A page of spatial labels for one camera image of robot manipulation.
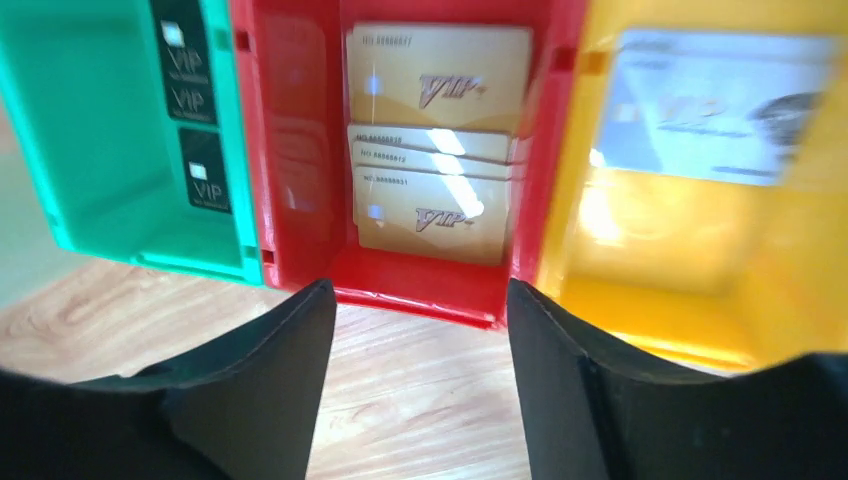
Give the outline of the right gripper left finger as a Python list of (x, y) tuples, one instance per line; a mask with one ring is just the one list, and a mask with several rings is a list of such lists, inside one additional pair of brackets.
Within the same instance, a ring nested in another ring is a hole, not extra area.
[(327, 279), (131, 377), (1, 374), (5, 479), (302, 479), (337, 314)]

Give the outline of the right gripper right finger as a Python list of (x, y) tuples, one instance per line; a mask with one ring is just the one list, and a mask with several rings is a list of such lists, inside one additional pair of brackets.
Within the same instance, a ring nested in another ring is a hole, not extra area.
[(507, 321), (536, 479), (843, 479), (847, 358), (721, 377), (641, 350), (511, 280)]

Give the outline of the yellow credit card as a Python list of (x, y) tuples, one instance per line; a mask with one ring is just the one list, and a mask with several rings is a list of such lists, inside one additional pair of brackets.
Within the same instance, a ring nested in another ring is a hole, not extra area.
[(509, 166), (497, 162), (361, 141), (352, 144), (351, 160), (354, 165), (495, 180), (511, 175)]
[(509, 161), (511, 147), (511, 137), (507, 134), (434, 127), (350, 124), (347, 135), (350, 143), (363, 141), (498, 163)]

